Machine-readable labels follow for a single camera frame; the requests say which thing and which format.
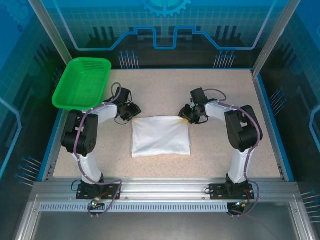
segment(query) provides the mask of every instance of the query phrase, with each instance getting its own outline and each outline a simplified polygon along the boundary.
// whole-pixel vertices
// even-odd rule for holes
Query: gear graphic
[[[27,0],[0,0],[0,6],[5,6],[10,16],[20,25],[29,16],[29,5]]]
[[[171,17],[174,14],[180,14],[180,10],[187,9],[186,5],[191,4],[191,0],[140,0],[144,5],[145,10],[149,10],[150,14],[155,14],[157,17],[168,15]]]

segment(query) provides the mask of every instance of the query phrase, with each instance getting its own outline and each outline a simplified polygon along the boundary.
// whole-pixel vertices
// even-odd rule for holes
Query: black mounting plate
[[[255,193],[253,192],[253,188],[251,184],[247,185],[247,190],[252,191],[249,196],[250,200],[255,199]],[[207,188],[208,194],[210,194],[211,200],[247,200],[248,196],[245,192],[240,192],[235,194],[234,196],[229,196],[225,184],[209,184],[209,188]]]
[[[101,194],[108,192],[108,194],[103,195],[101,199],[112,200],[117,192],[118,187],[119,187],[119,184],[110,184],[110,185],[101,185],[101,186],[91,185],[91,184],[79,184],[75,198],[78,200],[93,200],[95,197],[98,197]],[[115,200],[120,199],[120,192],[116,196]]]

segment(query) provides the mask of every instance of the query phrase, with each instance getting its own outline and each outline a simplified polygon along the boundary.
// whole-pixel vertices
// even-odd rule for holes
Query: beige work surface
[[[249,70],[168,69],[112,70],[105,99],[110,97],[112,83],[120,82],[132,91],[133,102],[142,113],[139,117],[178,115],[190,102],[190,91],[202,87],[223,91],[226,103],[251,105],[263,131],[263,140],[255,150],[248,175],[279,177],[279,170]],[[208,98],[222,98],[206,92]],[[191,155],[159,155],[132,158],[132,124],[118,125],[110,119],[98,128],[95,158],[105,177],[225,177],[231,166],[233,148],[229,144],[226,124],[210,118],[205,124],[189,125]],[[53,176],[80,177],[76,161],[61,148]]]

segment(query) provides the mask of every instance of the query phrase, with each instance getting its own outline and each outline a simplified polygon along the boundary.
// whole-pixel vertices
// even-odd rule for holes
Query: green plastic basket
[[[52,97],[52,104],[68,111],[87,110],[102,102],[111,62],[78,57],[69,62]]]

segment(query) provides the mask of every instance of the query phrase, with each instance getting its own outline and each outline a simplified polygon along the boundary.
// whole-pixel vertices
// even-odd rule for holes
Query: folded cloth
[[[190,155],[188,122],[179,116],[136,117],[132,129],[133,158]]]

